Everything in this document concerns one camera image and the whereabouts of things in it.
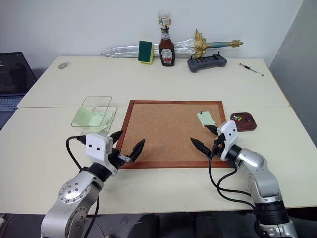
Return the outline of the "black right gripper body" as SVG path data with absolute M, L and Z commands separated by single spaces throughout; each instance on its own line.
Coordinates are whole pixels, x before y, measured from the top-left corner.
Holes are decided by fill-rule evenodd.
M 218 136 L 214 140 L 214 145 L 211 150 L 211 157 L 218 155 L 219 157 L 222 155 L 223 150 L 224 150 L 224 142 L 225 142 L 225 135 L 222 133 L 220 136 Z

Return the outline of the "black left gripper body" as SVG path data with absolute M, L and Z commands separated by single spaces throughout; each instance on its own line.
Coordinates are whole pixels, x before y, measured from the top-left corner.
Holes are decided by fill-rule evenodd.
M 123 166 L 125 163 L 131 162 L 131 158 L 129 158 L 128 156 L 121 155 L 119 150 L 115 148 L 112 149 L 112 153 L 109 154 L 108 159 L 110 163 L 117 169 Z

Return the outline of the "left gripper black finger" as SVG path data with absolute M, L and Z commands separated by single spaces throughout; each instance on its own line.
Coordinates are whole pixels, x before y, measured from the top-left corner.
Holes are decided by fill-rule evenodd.
M 132 162 L 136 161 L 136 159 L 139 157 L 139 155 L 141 154 L 143 150 L 144 144 L 145 144 L 145 139 L 142 139 L 132 149 L 132 153 L 129 155 L 129 158 L 131 159 Z
M 120 130 L 120 131 L 114 132 L 113 134 L 110 135 L 110 137 L 112 138 L 113 144 L 115 144 L 119 140 L 122 133 L 123 133 L 123 130 Z

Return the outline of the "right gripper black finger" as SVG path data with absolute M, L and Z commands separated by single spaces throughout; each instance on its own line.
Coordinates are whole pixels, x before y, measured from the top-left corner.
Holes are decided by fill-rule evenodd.
M 219 136 L 218 134 L 218 127 L 214 126 L 214 125 L 205 125 L 205 128 L 207 128 L 212 134 L 216 135 L 216 136 Z
M 206 147 L 201 141 L 194 139 L 194 138 L 190 138 L 191 142 L 193 143 L 193 145 L 203 154 L 205 154 L 207 157 L 210 156 L 211 154 L 211 150 Z

